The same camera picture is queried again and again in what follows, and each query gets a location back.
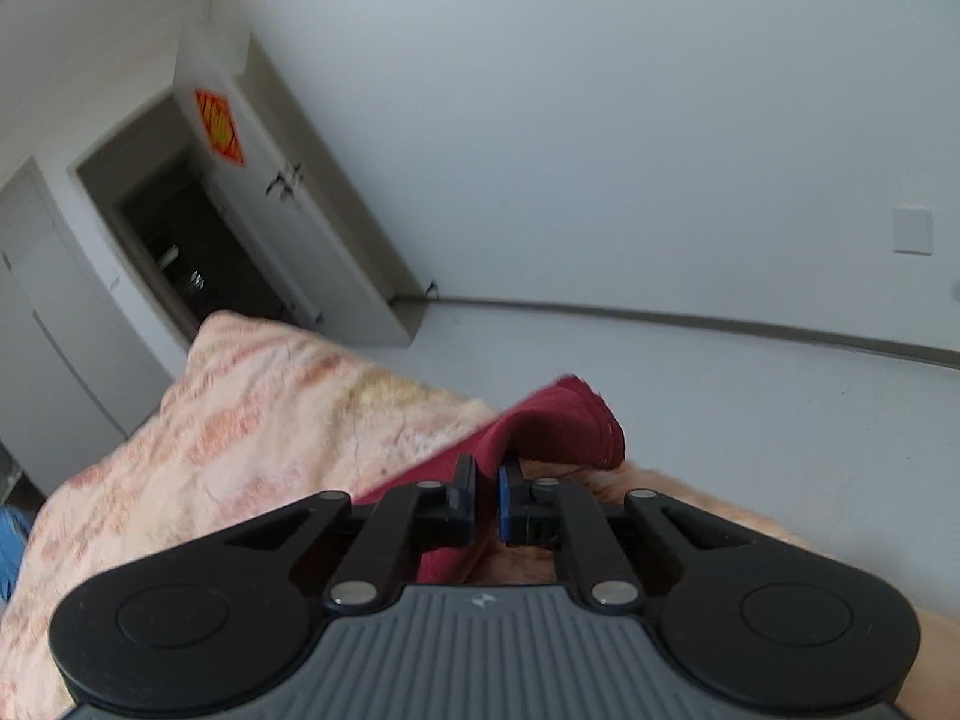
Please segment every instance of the red and yellow poster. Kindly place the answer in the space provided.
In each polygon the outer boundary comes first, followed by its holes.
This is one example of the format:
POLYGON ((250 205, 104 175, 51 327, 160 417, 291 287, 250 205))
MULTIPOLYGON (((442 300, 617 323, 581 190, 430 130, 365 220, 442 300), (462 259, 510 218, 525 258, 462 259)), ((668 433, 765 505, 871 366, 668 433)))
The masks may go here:
POLYGON ((203 129, 216 151, 224 159, 243 165, 243 151, 240 151, 240 142, 237 140, 236 127, 230 115, 230 106, 227 98, 203 89, 195 89, 193 94, 197 98, 200 108, 200 118, 203 120, 203 129))

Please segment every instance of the maroon fabric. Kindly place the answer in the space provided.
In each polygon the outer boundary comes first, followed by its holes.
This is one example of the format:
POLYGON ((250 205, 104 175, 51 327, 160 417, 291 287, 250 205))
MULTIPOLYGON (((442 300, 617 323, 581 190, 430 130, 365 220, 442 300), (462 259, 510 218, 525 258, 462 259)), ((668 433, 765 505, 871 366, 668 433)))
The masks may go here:
POLYGON ((589 385, 565 376, 501 413, 497 420, 407 471, 358 503, 378 501, 396 485, 425 479, 449 481, 461 454, 477 460, 477 539, 464 549, 438 549, 424 555, 416 580, 424 584, 462 581, 493 531, 496 474, 507 451, 528 460, 615 469, 623 462, 623 431, 607 404, 589 385))

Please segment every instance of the bed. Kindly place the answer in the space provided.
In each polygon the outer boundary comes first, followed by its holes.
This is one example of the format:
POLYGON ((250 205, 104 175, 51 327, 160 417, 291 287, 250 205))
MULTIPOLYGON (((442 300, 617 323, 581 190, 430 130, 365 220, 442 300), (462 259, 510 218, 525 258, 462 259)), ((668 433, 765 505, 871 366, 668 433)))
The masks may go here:
MULTIPOLYGON (((126 445, 64 484, 35 524, 0 623, 0 718, 54 720, 72 706, 47 648, 50 616, 86 578, 337 488, 362 495, 496 417, 478 400, 393 375, 287 325, 210 317, 184 376, 126 445)), ((603 499, 645 487, 798 541, 769 519, 656 471, 558 469, 603 499)), ((550 581, 549 555, 486 545, 468 581, 550 581)), ((925 720, 960 718, 960 626, 922 613, 923 647, 901 702, 925 720)))

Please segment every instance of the white logo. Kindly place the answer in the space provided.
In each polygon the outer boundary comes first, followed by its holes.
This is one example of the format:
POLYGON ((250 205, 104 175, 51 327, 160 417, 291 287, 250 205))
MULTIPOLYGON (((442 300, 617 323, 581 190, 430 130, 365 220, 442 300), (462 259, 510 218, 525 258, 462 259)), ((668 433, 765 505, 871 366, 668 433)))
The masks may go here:
POLYGON ((470 603, 479 608, 487 608, 489 605, 496 603, 496 596, 493 596, 488 592, 482 592, 474 595, 472 599, 470 599, 470 603))

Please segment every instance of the light switch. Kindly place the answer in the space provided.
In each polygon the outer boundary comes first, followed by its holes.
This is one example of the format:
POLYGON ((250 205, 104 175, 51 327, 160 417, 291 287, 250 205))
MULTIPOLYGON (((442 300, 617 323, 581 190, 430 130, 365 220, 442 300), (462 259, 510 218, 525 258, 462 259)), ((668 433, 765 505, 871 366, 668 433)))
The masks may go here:
POLYGON ((894 251, 933 254, 933 211, 894 208, 894 251))

